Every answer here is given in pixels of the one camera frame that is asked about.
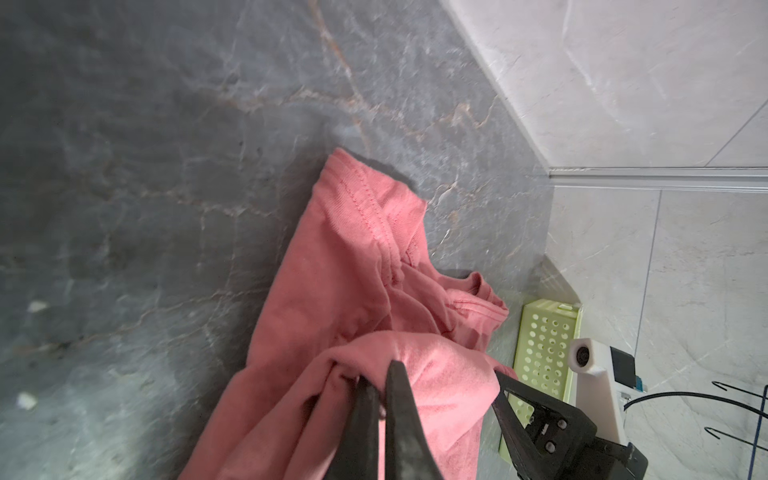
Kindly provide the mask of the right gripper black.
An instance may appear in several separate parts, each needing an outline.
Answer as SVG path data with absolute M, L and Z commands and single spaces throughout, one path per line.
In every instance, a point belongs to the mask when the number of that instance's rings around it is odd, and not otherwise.
M 500 392 L 492 408 L 520 479 L 644 479 L 648 459 L 632 443 L 595 438 L 597 427 L 581 410 L 500 371 L 496 377 Z M 518 418 L 510 395 L 533 408 L 528 423 Z

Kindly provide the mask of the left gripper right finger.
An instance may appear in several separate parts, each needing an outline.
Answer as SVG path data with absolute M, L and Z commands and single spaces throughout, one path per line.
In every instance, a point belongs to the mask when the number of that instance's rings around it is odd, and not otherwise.
M 385 385 L 385 479 L 442 480 L 429 449 L 405 365 L 392 361 Z

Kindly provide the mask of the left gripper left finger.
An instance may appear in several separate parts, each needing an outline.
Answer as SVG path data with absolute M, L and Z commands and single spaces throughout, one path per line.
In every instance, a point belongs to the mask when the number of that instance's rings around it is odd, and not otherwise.
M 380 395 L 361 376 L 336 453 L 325 480 L 376 480 L 379 460 Z

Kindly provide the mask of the pink t shirt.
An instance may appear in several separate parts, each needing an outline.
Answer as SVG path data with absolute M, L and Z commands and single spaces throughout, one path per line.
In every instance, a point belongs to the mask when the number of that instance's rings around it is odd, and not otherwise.
M 428 447 L 447 479 L 477 473 L 502 366 L 487 352 L 508 309 L 478 273 L 438 272 L 426 203 L 344 150 L 325 163 L 185 479 L 319 479 L 366 379 L 405 366 Z

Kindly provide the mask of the green plastic basket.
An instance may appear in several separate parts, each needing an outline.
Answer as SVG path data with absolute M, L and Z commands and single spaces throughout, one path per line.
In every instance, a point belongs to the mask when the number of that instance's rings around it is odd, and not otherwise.
M 577 304 L 539 299 L 522 309 L 513 370 L 518 380 L 565 403 L 575 397 L 575 374 L 568 366 L 570 343 L 581 336 Z

